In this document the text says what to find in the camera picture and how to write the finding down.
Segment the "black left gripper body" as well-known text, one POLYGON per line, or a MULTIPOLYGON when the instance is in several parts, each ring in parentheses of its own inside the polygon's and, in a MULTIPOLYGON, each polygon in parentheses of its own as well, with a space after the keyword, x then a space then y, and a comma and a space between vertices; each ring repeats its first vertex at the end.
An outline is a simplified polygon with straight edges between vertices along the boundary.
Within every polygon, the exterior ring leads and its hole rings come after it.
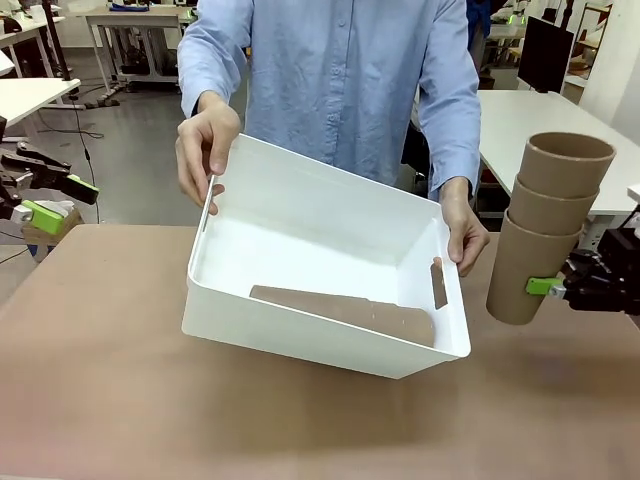
POLYGON ((7 171, 0 171, 0 219, 11 220, 14 210, 21 205, 21 195, 16 179, 7 171))

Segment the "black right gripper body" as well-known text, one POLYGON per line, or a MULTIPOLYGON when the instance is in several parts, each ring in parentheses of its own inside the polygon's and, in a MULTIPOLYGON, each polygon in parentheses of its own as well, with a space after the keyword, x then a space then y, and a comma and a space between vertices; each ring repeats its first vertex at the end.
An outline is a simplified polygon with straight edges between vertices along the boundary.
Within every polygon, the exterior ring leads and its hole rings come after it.
POLYGON ((598 247, 602 264, 610 271, 602 296, 606 311, 639 315, 639 234, 621 227, 604 232, 598 247))

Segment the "person's left hand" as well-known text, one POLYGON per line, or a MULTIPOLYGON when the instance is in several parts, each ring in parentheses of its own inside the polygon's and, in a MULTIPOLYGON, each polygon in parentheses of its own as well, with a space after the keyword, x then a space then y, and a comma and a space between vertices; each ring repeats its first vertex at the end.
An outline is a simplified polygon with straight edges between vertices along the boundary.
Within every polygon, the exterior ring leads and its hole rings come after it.
POLYGON ((450 230, 449 258, 460 276, 466 276, 489 244, 489 233, 469 203, 470 183, 465 177, 454 177, 440 188, 439 202, 443 219, 450 230))

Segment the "person's right hand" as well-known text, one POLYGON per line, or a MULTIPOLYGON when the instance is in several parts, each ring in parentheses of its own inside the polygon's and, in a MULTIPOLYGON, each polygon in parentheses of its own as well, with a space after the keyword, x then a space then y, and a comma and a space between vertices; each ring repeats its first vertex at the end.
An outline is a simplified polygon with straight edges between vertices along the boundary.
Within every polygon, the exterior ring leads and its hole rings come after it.
POLYGON ((212 91, 200 95, 197 113, 178 126, 178 182, 182 192, 198 206, 205 205, 210 177, 225 173, 240 126, 236 111, 212 91))

